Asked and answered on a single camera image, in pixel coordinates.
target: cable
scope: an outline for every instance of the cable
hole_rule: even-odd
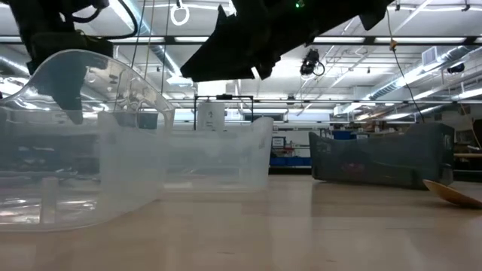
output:
[[[462,108],[462,111],[464,112],[464,116],[467,118],[468,121],[470,121],[470,128],[471,128],[471,130],[472,130],[472,134],[474,135],[474,139],[475,139],[475,141],[477,142],[477,146],[479,147],[479,149],[482,149],[482,147],[480,146],[479,138],[477,137],[477,134],[475,133],[474,122],[473,122],[472,119],[467,115],[467,112],[465,112],[464,105],[460,104],[460,107]]]
[[[386,9],[386,16],[387,16],[387,20],[388,20],[388,22],[389,22],[390,50],[393,52],[393,56],[395,57],[395,61],[397,62],[398,69],[400,70],[401,76],[402,76],[403,79],[404,79],[405,86],[407,86],[408,91],[410,91],[410,97],[412,98],[413,104],[415,105],[416,110],[419,112],[420,117],[422,118],[422,122],[425,123],[425,118],[423,117],[422,111],[420,110],[418,104],[417,104],[416,101],[415,101],[415,98],[413,97],[412,89],[411,89],[410,86],[408,85],[407,80],[405,80],[404,71],[401,69],[400,62],[398,61],[398,57],[397,57],[397,53],[396,53],[396,50],[397,50],[397,49],[396,49],[397,41],[395,41],[395,40],[393,39],[392,25],[390,24],[390,13],[389,13],[389,9],[388,9],[388,8]]]
[[[156,4],[156,0],[153,0],[152,1],[152,4],[155,5]],[[154,22],[154,9],[152,9],[152,12],[151,12],[151,26],[152,26],[152,23]],[[149,40],[148,40],[148,47],[149,45],[151,45],[151,35],[152,35],[152,27],[149,29]],[[148,55],[146,56],[145,58],[145,70],[144,70],[144,80],[145,78],[148,76],[148,64],[149,64],[149,53],[151,52],[151,50],[148,50]]]
[[[313,74],[316,75],[316,76],[318,76],[318,77],[320,77],[320,76],[322,76],[322,75],[325,74],[325,65],[323,65],[323,63],[321,63],[320,61],[318,61],[318,64],[323,68],[323,72],[322,72],[321,74],[317,74],[317,73],[313,70]]]
[[[142,3],[141,19],[139,20],[139,22],[141,22],[141,24],[142,24],[142,21],[144,20],[145,2],[146,2],[146,0],[144,0],[144,3]],[[131,69],[134,68],[134,61],[136,60],[137,46],[139,45],[139,36],[140,36],[140,35],[141,35],[141,32],[138,31],[138,32],[137,32],[136,46],[134,47],[133,61],[130,63],[130,68],[131,68]]]
[[[166,18],[166,33],[167,33],[167,31],[169,30],[169,9],[167,10],[167,16],[166,17],[167,17]],[[164,63],[166,63],[166,54],[167,54],[167,45],[164,46],[163,75],[162,75],[162,79],[161,79],[162,84],[160,85],[160,94],[161,95],[163,94],[163,91],[164,91],[164,69],[166,68],[166,65]]]
[[[130,8],[126,5],[124,0],[118,0],[119,4],[122,5],[122,7],[126,10],[127,14],[129,14],[130,19],[133,21],[134,24],[134,29],[131,33],[125,34],[125,35],[115,35],[115,36],[106,36],[102,37],[103,39],[125,39],[125,38],[132,38],[135,37],[139,33],[139,24],[137,23],[136,17],[134,16],[134,13],[130,10]],[[141,20],[139,22],[142,23],[142,18],[144,17],[144,7],[142,7],[142,15],[141,15]]]
[[[397,62],[398,69],[400,69],[401,76],[403,77],[403,79],[405,81],[405,86],[407,86],[408,90],[410,91],[410,97],[412,97],[413,104],[415,105],[416,110],[419,112],[420,117],[422,118],[422,122],[425,123],[425,118],[423,117],[423,114],[422,114],[418,104],[416,103],[415,98],[413,97],[412,89],[410,88],[407,81],[405,80],[405,75],[404,75],[404,72],[401,69],[400,63],[398,62],[397,53],[395,52],[395,49],[393,50],[393,55],[395,56],[395,61]]]
[[[102,10],[100,8],[97,8],[96,11],[87,18],[72,16],[72,19],[76,23],[90,23],[99,16],[100,11]]]

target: ceiling duct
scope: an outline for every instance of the ceiling duct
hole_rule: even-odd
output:
[[[0,76],[29,78],[30,73],[24,63],[28,58],[7,46],[0,47]]]
[[[432,63],[431,65],[428,65],[426,67],[424,65],[419,65],[415,68],[404,71],[405,79],[407,83],[410,84],[416,80],[425,77],[426,75],[429,75],[431,72],[449,68],[478,48],[478,46],[455,47],[437,57],[437,61],[435,63]],[[392,91],[401,89],[404,86],[405,80],[401,76],[401,73],[398,73],[398,77],[396,77],[394,80],[390,81],[387,84],[383,84],[381,87],[376,87],[375,90],[372,91],[367,98],[369,98],[370,100],[375,100],[380,98],[381,96],[391,93]]]
[[[149,33],[151,35],[156,35],[155,31],[151,31],[151,25],[145,21],[145,17],[142,18],[142,12],[139,10],[139,6],[137,5],[136,1],[134,0],[124,0],[126,5],[129,7],[129,9],[133,12],[134,17],[136,17],[138,23],[139,23],[139,33],[140,36],[149,36]],[[133,23],[130,21],[129,17],[126,16],[121,16],[118,12],[118,9],[114,9],[117,15],[131,28],[134,29]],[[179,67],[174,63],[172,60],[171,56],[166,53],[166,50],[163,46],[160,45],[149,45],[149,49],[151,49],[152,53],[154,53],[157,58],[163,63],[163,65],[166,67],[167,72],[171,76],[181,76],[181,71],[179,70]]]

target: wooden board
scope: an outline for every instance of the wooden board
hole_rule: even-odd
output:
[[[431,192],[436,193],[440,198],[448,202],[463,208],[482,209],[482,202],[466,196],[453,188],[429,180],[423,180],[423,183]]]
[[[453,154],[453,156],[457,158],[482,158],[482,154]]]

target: white pipe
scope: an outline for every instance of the white pipe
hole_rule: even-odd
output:
[[[425,0],[420,6],[418,6],[415,11],[410,14],[407,19],[401,22],[400,26],[398,26],[395,30],[393,30],[393,34],[398,32],[402,27],[404,27],[408,22],[410,22],[420,11],[422,11],[427,5],[429,5],[433,0]]]

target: light fixture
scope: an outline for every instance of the light fixture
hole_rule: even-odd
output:
[[[364,37],[316,37],[315,43],[359,43],[365,41]]]
[[[385,120],[397,120],[399,118],[403,118],[403,117],[406,117],[406,116],[409,116],[409,115],[410,115],[410,113],[391,114],[389,116],[386,116]]]
[[[0,36],[0,42],[22,42],[19,36]]]
[[[452,96],[452,100],[467,99],[479,95],[482,95],[482,88],[476,90],[469,90],[465,91],[464,93],[457,94],[455,96]]]
[[[350,113],[351,111],[363,106],[363,105],[366,105],[366,106],[375,106],[376,104],[373,103],[373,102],[352,102],[351,105],[349,105],[347,108],[345,108],[341,113],[342,114],[346,114],[346,113]]]
[[[120,40],[116,40],[119,44],[136,44],[138,42],[151,42],[151,43],[159,43],[164,42],[164,37],[132,37],[132,38],[123,38]]]
[[[369,117],[371,117],[369,114],[363,114],[363,115],[357,117],[356,120],[366,120]]]
[[[206,42],[209,37],[174,37],[176,42]]]
[[[423,44],[423,43],[460,43],[463,42],[466,37],[400,37],[393,38],[399,44]],[[390,37],[375,38],[375,43],[389,43]]]
[[[422,92],[421,94],[415,95],[415,96],[413,97],[413,99],[414,99],[414,100],[423,99],[423,98],[425,98],[425,97],[428,97],[428,96],[432,95],[433,93],[435,93],[434,90],[427,90],[427,91],[425,91],[425,92]]]
[[[428,112],[430,112],[430,111],[432,111],[436,108],[437,108],[437,106],[434,106],[434,107],[431,107],[431,108],[425,108],[425,109],[421,110],[420,113],[425,114],[425,113],[428,113]]]

